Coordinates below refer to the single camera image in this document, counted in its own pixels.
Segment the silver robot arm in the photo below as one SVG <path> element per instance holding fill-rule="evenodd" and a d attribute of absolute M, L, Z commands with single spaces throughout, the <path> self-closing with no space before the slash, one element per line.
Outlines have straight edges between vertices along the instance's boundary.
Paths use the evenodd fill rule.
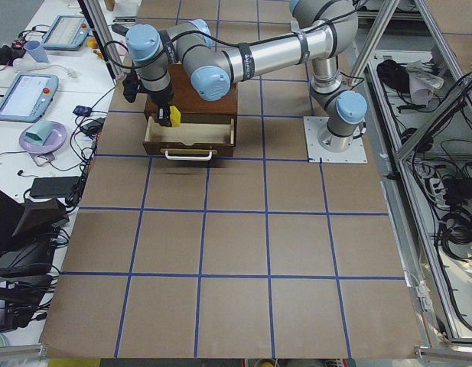
<path fill-rule="evenodd" d="M 137 24 L 127 30 L 126 49 L 132 59 L 123 80 L 123 95 L 133 103 L 145 93 L 160 109 L 158 122 L 174 125 L 174 89 L 168 67 L 180 63 L 198 95 L 209 102 L 224 97 L 231 86 L 286 67 L 311 62 L 310 92 L 327 113 L 318 143 L 332 152 L 348 149 L 364 120 L 364 97 L 342 84 L 338 55 L 355 38 L 356 9 L 350 1 L 293 1 L 289 5 L 299 28 L 252 43 L 230 44 L 214 51 L 205 21 L 196 19 L 157 30 Z"/>

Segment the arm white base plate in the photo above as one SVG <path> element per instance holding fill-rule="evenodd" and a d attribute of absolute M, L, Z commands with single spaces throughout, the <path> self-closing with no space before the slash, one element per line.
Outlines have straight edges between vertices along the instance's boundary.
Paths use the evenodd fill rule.
<path fill-rule="evenodd" d="M 310 163 L 366 164 L 368 162 L 362 138 L 355 131 L 349 137 L 334 136 L 327 128 L 328 117 L 305 116 L 304 133 Z"/>

